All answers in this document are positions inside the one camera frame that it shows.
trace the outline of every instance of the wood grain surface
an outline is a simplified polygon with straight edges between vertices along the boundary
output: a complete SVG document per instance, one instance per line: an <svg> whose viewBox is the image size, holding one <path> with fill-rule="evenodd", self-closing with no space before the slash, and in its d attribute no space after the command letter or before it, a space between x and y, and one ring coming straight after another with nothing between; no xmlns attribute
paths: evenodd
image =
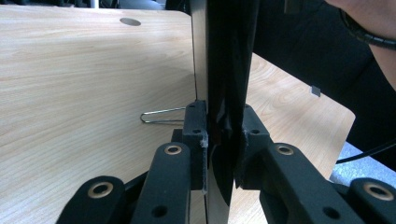
<svg viewBox="0 0 396 224"><path fill-rule="evenodd" d="M0 223L54 223L85 181L147 171L181 125L143 124L140 114L195 99L185 14L0 6L0 30ZM274 141L299 147L328 177L354 115L256 55L251 72L247 102ZM199 196L191 223L205 222ZM236 190L230 223L259 220L257 192Z"/></svg>

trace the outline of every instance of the wooden desk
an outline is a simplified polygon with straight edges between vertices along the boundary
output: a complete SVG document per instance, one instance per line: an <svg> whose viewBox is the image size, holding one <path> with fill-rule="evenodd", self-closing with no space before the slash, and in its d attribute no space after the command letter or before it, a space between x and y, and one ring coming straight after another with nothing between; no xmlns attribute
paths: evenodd
<svg viewBox="0 0 396 224"><path fill-rule="evenodd" d="M182 13L0 6L0 30L1 223L53 223L88 179L147 171L180 126L139 115L194 100ZM251 72L247 102L274 141L299 147L328 177L354 115L256 55ZM196 204L191 223L203 223ZM257 192L237 190L230 222L259 219Z"/></svg>

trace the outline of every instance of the black cable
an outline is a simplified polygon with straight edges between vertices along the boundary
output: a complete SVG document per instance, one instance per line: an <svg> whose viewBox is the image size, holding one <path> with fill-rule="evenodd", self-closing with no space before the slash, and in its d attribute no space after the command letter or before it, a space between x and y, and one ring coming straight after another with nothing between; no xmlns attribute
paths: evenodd
<svg viewBox="0 0 396 224"><path fill-rule="evenodd" d="M355 161L355 160L358 160L358 159L361 159L361 158L364 158L364 157L373 156L374 154L383 152L383 151L388 150L388 149L390 149L392 147L395 147L395 146L396 146L396 138L391 140L390 142L387 142L384 145L381 145L379 147L375 147L375 148L370 149L368 151L365 151L365 152L363 152L363 153L361 153L359 155L338 160L335 164L340 164L340 163L344 163L344 162L348 162L348 161Z"/></svg>

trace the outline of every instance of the light wood tabletop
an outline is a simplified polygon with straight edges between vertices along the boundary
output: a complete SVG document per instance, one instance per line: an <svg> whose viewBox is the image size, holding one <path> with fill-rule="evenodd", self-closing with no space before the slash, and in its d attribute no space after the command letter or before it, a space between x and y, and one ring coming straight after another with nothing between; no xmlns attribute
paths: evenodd
<svg viewBox="0 0 396 224"><path fill-rule="evenodd" d="M0 30L0 223L54 223L85 181L141 175L181 124L140 114L194 101L191 18L180 12L0 6ZM247 103L275 142L330 176L348 109L257 55ZM204 223L202 202L192 198L191 223ZM230 223L259 221L258 192L235 190Z"/></svg>

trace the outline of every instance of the paper clip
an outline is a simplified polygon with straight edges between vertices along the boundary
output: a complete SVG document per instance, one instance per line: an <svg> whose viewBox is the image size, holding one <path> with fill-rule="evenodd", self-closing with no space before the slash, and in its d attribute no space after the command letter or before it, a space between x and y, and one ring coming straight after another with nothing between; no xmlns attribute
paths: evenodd
<svg viewBox="0 0 396 224"><path fill-rule="evenodd" d="M147 115L155 115L155 114L163 114L163 113L169 113L169 112L174 112L178 110L185 110L186 107L178 107L178 108L173 108L173 109L165 109L165 110L157 110L157 111L151 111L151 112L145 112L140 115L140 120L142 120L144 123L167 123L167 122L183 122L184 119L144 119L145 116Z"/></svg>

